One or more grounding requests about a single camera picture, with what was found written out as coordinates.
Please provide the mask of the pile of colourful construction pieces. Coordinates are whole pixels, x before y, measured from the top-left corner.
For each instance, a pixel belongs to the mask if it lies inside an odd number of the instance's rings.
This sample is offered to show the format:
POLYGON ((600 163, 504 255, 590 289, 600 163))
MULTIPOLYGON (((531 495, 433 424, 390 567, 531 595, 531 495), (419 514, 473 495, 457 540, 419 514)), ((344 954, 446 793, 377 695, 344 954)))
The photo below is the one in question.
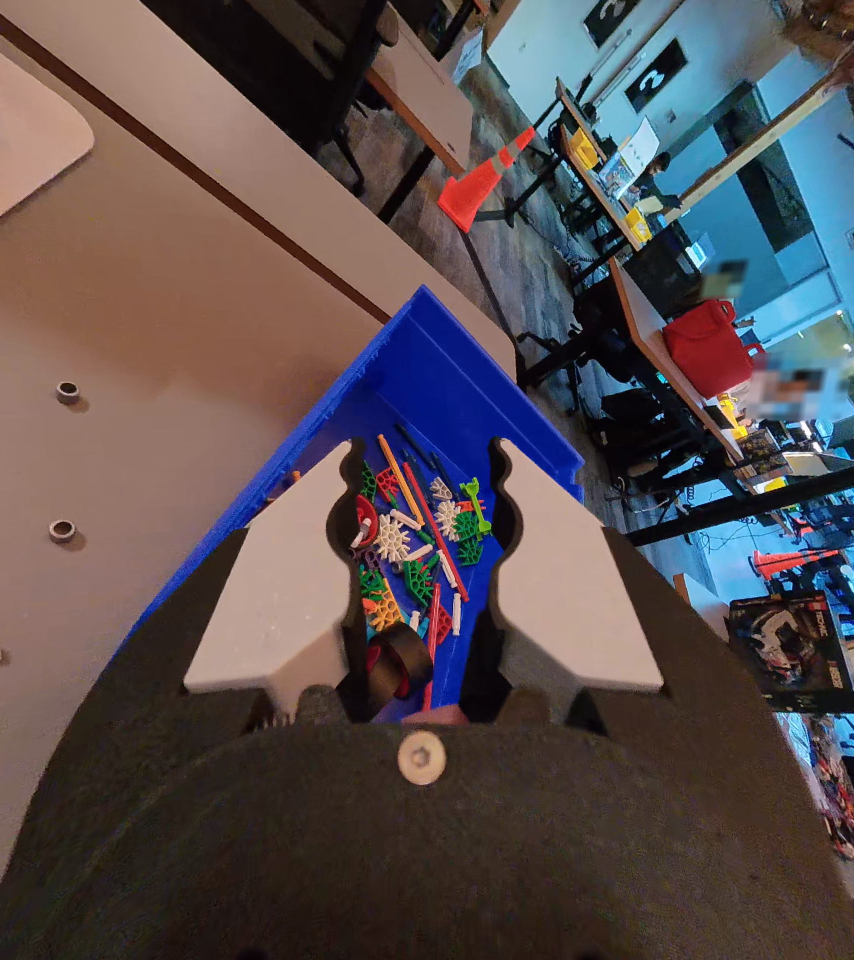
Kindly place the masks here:
POLYGON ((375 428, 361 467, 361 494, 380 517, 379 534, 352 550, 360 572, 367 639, 396 622, 428 646, 433 678, 386 716, 452 706, 461 697, 474 633, 488 604, 494 563, 503 550, 491 532, 476 536, 476 520, 460 485, 477 477, 483 512, 493 525, 487 451, 466 458, 418 436, 409 425, 375 428))

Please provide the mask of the orange traffic cone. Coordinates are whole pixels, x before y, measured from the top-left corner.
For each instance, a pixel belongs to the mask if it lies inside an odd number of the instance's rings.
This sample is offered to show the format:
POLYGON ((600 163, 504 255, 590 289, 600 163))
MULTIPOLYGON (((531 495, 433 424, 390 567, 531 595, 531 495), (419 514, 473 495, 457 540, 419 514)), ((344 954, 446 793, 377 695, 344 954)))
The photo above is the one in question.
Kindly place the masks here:
POLYGON ((762 554, 755 550, 748 557, 753 572, 764 581, 771 581, 789 570, 799 569, 811 563, 817 563, 840 554, 837 549, 805 548, 789 553, 762 554))
POLYGON ((460 179, 450 177, 437 199, 438 208, 463 234, 480 218, 481 206, 500 184, 503 176, 530 145, 536 135, 529 126, 517 138, 460 179))

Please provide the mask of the black office chair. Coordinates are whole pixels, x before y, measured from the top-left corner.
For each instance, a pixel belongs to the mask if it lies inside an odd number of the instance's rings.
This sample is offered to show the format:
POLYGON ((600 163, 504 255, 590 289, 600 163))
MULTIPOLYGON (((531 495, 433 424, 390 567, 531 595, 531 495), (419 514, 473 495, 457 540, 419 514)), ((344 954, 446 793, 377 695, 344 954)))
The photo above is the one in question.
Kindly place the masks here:
POLYGON ((347 119, 380 49, 399 38, 387 1, 249 1, 264 23, 261 110, 315 159, 333 143, 365 192, 349 145, 347 119))

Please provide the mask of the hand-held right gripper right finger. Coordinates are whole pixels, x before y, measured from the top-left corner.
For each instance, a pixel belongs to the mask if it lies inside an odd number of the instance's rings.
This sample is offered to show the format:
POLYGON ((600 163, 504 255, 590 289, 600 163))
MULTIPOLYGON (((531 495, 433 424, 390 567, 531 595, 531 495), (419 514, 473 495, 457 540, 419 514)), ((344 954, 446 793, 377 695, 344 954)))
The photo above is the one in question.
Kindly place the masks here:
POLYGON ((530 690, 565 722, 594 690, 658 695, 665 679, 615 560, 609 530, 514 441, 489 447, 491 569, 460 709, 493 722, 530 690))

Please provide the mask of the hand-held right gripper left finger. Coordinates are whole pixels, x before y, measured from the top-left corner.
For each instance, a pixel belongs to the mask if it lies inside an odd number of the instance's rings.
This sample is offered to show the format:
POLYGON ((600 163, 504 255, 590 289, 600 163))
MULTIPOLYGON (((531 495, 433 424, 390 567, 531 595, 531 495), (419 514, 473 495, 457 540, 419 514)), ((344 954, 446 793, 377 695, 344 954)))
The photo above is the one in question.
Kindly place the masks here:
POLYGON ((366 444, 333 447, 243 528, 237 557, 184 677, 190 694, 262 690, 294 714, 301 693, 349 675, 359 609, 349 545, 366 444))

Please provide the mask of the black toy wheel red hub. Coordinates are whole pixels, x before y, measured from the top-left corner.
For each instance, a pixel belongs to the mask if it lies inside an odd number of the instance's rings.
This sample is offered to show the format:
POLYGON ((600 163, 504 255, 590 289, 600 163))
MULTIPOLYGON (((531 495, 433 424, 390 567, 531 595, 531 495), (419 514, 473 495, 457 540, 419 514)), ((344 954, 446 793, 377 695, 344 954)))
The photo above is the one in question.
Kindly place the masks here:
POLYGON ((399 621, 368 642, 364 666, 368 707, 374 714, 393 699, 407 700, 423 690, 434 673, 428 646, 413 628, 399 621))

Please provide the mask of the black toy set box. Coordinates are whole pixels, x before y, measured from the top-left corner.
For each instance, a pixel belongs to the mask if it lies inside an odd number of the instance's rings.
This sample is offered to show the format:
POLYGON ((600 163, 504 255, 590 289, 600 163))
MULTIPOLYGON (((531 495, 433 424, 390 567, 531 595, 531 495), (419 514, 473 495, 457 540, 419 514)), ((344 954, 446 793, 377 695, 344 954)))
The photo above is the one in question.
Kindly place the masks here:
POLYGON ((731 601, 730 649, 777 714, 854 714, 854 675, 840 623, 820 590, 731 601))

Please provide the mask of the red tote bag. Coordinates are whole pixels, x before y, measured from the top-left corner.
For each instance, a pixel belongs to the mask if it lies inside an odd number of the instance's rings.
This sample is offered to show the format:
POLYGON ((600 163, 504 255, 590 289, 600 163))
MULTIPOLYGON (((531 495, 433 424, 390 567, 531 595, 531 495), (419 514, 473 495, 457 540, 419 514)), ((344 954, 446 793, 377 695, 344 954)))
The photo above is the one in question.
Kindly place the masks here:
POLYGON ((766 353, 762 344, 742 341, 736 321, 732 301, 711 298, 662 329, 673 363, 705 399, 750 381, 758 358, 766 353))

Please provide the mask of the blue plastic bin white tag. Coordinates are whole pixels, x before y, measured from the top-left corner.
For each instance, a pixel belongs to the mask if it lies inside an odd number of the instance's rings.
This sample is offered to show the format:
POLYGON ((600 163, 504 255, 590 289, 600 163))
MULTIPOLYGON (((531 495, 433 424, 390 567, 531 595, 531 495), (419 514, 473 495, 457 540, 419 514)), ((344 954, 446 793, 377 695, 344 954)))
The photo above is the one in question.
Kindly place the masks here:
POLYGON ((378 509, 386 501, 373 494, 374 473, 389 469, 376 435, 383 434, 399 467, 410 464, 427 503, 440 497, 428 482, 479 482, 478 502, 493 518, 493 439, 513 442, 553 481, 583 505, 575 482, 584 459, 545 418, 479 342, 425 287, 419 289, 358 355, 288 438, 277 448, 198 546, 148 605, 99 679, 106 681, 132 664, 121 678, 122 694, 139 683, 156 697, 158 670, 186 667, 181 639, 198 636, 193 627, 170 627, 172 596, 181 592, 220 543, 251 522, 271 498, 293 484, 294 471, 307 474, 339 442, 365 443, 364 496, 378 509))

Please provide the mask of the wooden background desk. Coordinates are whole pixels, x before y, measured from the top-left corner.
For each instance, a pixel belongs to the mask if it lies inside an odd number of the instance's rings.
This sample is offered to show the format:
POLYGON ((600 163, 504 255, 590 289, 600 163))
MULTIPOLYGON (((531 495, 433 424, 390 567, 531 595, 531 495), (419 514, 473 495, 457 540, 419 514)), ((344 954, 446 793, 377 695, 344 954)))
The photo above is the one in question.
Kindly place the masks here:
POLYGON ((589 124, 589 118, 585 110, 581 108, 574 94, 568 89, 560 77, 556 77, 554 80, 554 94, 560 106, 560 114, 556 128, 556 152, 560 156, 561 161, 570 167, 573 174, 581 183, 586 192, 586 198, 593 203, 593 210, 601 212, 601 215, 610 222, 614 232, 614 241, 610 248, 611 251, 618 253, 625 249, 625 247, 628 247, 636 253, 639 252, 646 244, 638 244, 637 240, 627 233, 625 225, 625 217, 628 211, 637 205, 627 196, 630 189, 628 189, 624 198, 620 200, 611 199, 604 192, 599 182, 598 175, 601 168, 616 148, 608 150, 602 145, 589 124), (600 162, 593 169, 587 169, 570 150, 570 139, 573 137, 577 128, 583 129, 588 133, 598 150, 600 162))
MULTIPOLYGON (((756 430, 735 438, 736 420, 718 407, 719 396, 704 398, 682 374, 669 355, 662 330, 670 320, 661 317, 656 306, 638 287, 637 282, 616 261, 610 262, 610 279, 614 284, 622 308, 629 341, 650 368, 652 379, 646 382, 665 409, 669 402, 678 408, 672 415, 685 417, 701 441, 701 451, 720 450, 721 468, 729 470, 738 480, 753 490, 758 484, 777 483, 792 473, 786 455, 779 450, 766 431, 756 430)), ((753 373, 759 372, 765 352, 755 363, 753 373)))

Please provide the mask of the black wall poster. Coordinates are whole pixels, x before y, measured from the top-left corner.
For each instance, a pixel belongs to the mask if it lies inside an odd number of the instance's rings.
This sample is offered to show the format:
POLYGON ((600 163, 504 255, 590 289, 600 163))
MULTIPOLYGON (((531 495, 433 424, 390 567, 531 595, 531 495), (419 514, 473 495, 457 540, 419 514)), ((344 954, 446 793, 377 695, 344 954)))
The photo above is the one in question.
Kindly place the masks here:
POLYGON ((597 50, 617 33, 639 3, 637 0, 597 1, 590 7, 582 25, 597 50))
POLYGON ((625 97, 634 112, 643 114, 687 65, 684 47, 673 38, 625 88, 625 97))

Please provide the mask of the white display sign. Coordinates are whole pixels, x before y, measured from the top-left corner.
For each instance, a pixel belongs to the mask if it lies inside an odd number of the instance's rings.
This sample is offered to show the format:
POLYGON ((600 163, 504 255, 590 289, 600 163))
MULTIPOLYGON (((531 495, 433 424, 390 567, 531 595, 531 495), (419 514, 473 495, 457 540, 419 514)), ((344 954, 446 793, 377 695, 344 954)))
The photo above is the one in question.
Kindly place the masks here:
POLYGON ((659 153, 660 139, 645 117, 601 167, 599 183, 606 196, 622 200, 659 153))

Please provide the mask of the lime green connector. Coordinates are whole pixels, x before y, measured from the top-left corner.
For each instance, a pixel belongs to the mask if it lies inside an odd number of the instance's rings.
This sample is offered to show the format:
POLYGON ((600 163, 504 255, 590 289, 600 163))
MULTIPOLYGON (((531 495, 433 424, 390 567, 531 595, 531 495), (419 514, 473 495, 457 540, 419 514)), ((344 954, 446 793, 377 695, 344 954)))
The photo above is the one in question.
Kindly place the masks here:
POLYGON ((459 485, 460 492, 473 512, 476 521, 476 537, 482 539, 492 532, 493 523, 490 522, 484 513, 484 504, 480 498, 480 482, 475 476, 465 483, 459 485))

